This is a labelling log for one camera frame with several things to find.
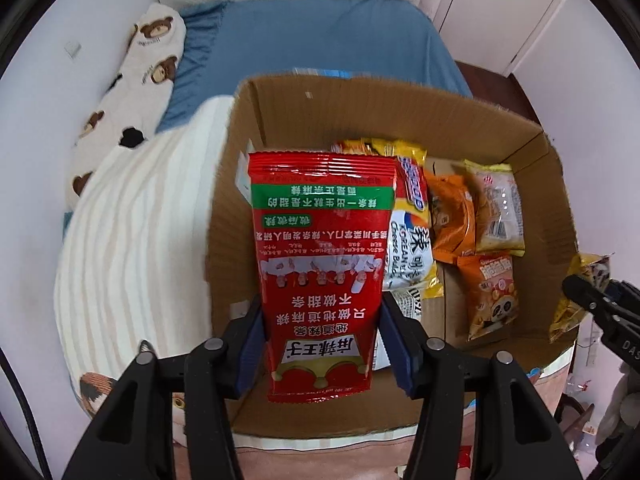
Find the yellow panda snack packet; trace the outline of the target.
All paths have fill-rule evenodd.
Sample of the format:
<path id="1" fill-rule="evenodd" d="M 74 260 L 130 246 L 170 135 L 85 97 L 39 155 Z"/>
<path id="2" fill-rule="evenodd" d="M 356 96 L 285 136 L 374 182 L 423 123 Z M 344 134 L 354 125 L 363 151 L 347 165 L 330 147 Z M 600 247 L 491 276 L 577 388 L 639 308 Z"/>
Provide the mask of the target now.
<path id="1" fill-rule="evenodd" d="M 594 290 L 604 292 L 610 279 L 610 255 L 580 252 L 572 259 L 549 327 L 550 342 L 557 341 L 578 327 L 587 313 L 580 300 L 588 300 L 588 295 Z"/>

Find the white wafer packet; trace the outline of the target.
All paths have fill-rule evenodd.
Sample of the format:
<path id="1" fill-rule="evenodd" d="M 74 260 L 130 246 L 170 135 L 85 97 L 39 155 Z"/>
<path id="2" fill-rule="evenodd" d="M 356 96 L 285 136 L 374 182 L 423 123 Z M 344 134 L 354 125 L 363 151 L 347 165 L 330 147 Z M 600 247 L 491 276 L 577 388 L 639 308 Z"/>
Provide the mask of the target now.
<path id="1" fill-rule="evenodd" d="M 252 192 L 250 192 L 250 176 L 248 175 L 248 157 L 243 152 L 239 152 L 234 184 L 244 200 L 250 205 L 252 203 Z"/>

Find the grey white snack packet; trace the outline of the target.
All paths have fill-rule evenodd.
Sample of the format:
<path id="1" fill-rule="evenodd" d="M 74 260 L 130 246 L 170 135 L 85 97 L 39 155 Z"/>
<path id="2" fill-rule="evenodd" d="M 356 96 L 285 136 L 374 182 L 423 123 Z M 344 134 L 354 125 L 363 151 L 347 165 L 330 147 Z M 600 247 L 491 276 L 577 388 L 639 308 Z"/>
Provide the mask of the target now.
<path id="1" fill-rule="evenodd" d="M 423 344 L 420 339 L 422 325 L 407 318 L 400 310 L 391 292 L 383 292 L 378 309 L 380 333 L 390 368 L 396 377 L 411 375 L 423 362 Z"/>

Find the striped cream blanket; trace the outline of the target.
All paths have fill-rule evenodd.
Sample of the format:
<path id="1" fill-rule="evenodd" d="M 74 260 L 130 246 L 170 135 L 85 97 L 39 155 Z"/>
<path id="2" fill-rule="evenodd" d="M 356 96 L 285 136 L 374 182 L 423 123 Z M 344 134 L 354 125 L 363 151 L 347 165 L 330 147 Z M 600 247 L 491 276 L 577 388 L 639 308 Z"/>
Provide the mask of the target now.
<path id="1" fill-rule="evenodd" d="M 141 341 L 166 358 L 212 333 L 207 231 L 233 102 L 215 96 L 187 124 L 114 148 L 82 192 L 53 293 L 78 398 L 93 377 L 119 378 Z"/>

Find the bear pattern long pillow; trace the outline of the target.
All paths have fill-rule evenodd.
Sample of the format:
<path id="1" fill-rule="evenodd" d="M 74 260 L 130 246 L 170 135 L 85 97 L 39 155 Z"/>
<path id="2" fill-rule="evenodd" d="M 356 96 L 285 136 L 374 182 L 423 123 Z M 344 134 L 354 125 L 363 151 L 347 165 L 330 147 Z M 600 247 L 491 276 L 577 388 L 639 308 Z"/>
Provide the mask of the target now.
<path id="1" fill-rule="evenodd" d="M 72 148 L 65 182 L 69 210 L 115 146 L 134 148 L 156 131 L 174 88 L 184 40 L 186 24 L 164 4 L 151 4 L 134 23 L 122 64 Z"/>

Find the white door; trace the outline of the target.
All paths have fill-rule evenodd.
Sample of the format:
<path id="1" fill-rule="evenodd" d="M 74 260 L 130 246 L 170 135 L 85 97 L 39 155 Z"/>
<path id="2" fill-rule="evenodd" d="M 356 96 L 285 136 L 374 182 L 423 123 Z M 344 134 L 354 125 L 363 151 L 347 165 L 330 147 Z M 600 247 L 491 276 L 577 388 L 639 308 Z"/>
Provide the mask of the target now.
<path id="1" fill-rule="evenodd" d="M 462 63 L 508 76 L 562 0 L 440 0 L 442 41 Z"/>

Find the korean noodle packet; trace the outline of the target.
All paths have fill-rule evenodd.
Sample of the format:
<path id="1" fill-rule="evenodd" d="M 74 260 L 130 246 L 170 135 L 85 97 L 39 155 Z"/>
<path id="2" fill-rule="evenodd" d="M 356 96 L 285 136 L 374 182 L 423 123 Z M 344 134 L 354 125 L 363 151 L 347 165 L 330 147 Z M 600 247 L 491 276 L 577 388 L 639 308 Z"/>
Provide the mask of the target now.
<path id="1" fill-rule="evenodd" d="M 424 174 L 427 151 L 401 140 L 344 140 L 332 151 L 391 157 L 396 160 L 395 203 L 387 230 L 385 290 L 415 287 L 422 299 L 444 296 L 444 285 L 432 253 L 432 216 Z"/>

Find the red spicy strip packet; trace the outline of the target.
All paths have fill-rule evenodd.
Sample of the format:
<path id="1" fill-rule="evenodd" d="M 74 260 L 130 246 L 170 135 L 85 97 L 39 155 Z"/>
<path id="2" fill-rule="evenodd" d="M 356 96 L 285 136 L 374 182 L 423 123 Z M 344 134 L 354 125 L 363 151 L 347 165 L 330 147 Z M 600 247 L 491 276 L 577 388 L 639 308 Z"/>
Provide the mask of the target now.
<path id="1" fill-rule="evenodd" d="M 269 400 L 323 402 L 368 390 L 395 159 L 256 152 L 247 173 Z"/>

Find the pink cake packet yellow edge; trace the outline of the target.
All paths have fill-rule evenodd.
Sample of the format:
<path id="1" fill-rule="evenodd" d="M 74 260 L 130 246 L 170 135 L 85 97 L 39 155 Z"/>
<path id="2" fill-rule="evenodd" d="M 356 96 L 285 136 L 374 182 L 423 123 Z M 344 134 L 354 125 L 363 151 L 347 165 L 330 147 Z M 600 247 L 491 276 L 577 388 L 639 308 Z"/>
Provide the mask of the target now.
<path id="1" fill-rule="evenodd" d="M 480 252 L 525 254 L 524 220 L 518 185 L 508 164 L 480 165 L 465 160 L 475 208 L 475 244 Z"/>

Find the blue bed sheet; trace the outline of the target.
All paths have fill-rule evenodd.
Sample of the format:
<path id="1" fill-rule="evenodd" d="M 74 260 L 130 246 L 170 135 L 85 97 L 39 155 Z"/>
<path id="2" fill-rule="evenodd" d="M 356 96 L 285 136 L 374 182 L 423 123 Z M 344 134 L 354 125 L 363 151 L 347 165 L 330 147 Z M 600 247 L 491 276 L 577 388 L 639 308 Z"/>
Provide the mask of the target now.
<path id="1" fill-rule="evenodd" d="M 177 12 L 186 40 L 153 134 L 259 75 L 372 76 L 471 93 L 432 21 L 406 0 L 217 0 Z"/>

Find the cardboard box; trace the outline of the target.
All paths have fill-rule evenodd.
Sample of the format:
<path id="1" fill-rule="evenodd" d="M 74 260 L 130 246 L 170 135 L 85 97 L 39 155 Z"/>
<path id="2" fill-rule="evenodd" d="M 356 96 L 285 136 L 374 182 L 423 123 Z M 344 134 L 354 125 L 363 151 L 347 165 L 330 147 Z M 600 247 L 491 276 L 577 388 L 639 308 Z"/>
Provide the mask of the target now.
<path id="1" fill-rule="evenodd" d="M 460 278 L 445 275 L 448 344 L 473 356 L 513 354 L 524 370 L 544 367 L 573 342 L 551 340 L 561 283 L 577 252 L 561 159 L 541 126 L 491 104 L 400 81 L 261 76 L 244 81 L 232 108 L 209 220 L 205 275 L 212 324 L 221 333 L 232 308 L 252 300 L 258 274 L 250 203 L 236 185 L 250 150 L 321 150 L 351 138 L 402 139 L 439 159 L 512 167 L 524 217 L 526 251 L 514 262 L 518 317 L 468 341 Z"/>

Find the orange panda biscuit packet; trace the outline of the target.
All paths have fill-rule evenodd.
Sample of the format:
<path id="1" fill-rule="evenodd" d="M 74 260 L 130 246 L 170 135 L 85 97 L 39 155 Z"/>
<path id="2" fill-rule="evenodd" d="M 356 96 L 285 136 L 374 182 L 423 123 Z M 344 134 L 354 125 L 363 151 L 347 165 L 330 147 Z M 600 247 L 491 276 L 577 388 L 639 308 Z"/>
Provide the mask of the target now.
<path id="1" fill-rule="evenodd" d="M 518 290 L 508 252 L 457 258 L 468 311 L 468 341 L 496 332 L 518 317 Z"/>

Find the orange snack packet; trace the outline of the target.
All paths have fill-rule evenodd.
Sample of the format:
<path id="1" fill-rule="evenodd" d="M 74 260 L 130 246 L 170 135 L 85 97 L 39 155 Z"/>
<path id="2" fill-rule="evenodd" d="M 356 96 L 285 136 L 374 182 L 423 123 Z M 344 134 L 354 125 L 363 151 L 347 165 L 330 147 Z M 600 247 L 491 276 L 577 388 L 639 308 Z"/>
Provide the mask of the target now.
<path id="1" fill-rule="evenodd" d="M 457 258 L 473 255 L 476 249 L 472 195 L 458 174 L 425 177 L 431 194 L 433 256 L 439 262 L 454 264 Z"/>

